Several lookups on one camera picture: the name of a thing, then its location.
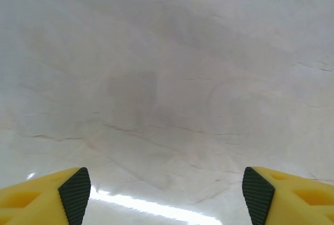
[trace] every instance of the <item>white marble surface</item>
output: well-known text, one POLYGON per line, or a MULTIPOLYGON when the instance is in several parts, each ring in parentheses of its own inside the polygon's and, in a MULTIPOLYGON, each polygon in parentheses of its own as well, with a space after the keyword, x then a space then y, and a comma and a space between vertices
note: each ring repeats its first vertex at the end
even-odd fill
POLYGON ((89 169, 88 224, 250 224, 334 181, 334 0, 0 0, 0 187, 89 169))

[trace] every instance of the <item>black rubber pad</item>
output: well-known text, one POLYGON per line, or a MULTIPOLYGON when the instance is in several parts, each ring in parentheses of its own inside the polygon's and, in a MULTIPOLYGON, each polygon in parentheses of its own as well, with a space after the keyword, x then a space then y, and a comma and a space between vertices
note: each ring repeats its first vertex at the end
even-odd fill
POLYGON ((58 188, 69 225, 81 225, 90 194, 87 168, 81 168, 58 188))
POLYGON ((242 192, 253 225, 265 225, 275 188, 254 169, 245 169, 242 192))

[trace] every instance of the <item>white surface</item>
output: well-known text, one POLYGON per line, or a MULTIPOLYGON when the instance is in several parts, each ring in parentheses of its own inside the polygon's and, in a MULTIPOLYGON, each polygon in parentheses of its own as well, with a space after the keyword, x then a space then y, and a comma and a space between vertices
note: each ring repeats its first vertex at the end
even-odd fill
POLYGON ((334 0, 0 8, 0 187, 87 167, 85 225, 243 225, 246 166, 334 180, 334 0))

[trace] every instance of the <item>textured black grip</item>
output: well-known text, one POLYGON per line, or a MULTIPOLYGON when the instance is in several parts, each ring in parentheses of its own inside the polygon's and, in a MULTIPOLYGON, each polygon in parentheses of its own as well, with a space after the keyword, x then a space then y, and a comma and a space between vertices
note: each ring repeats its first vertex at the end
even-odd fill
POLYGON ((265 225, 275 188, 254 169, 245 169, 242 192, 253 225, 265 225))
POLYGON ((87 168, 81 168, 58 188, 69 225, 81 225, 90 194, 87 168))

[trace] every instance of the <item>yellow plastic part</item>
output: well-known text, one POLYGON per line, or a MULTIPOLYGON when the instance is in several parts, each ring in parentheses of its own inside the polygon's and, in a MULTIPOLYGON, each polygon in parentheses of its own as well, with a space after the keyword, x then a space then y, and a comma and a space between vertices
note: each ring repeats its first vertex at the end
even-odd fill
POLYGON ((58 189, 72 168, 0 190, 0 225, 68 225, 58 189))
POLYGON ((274 188, 266 225, 334 225, 334 186, 253 167, 274 188))

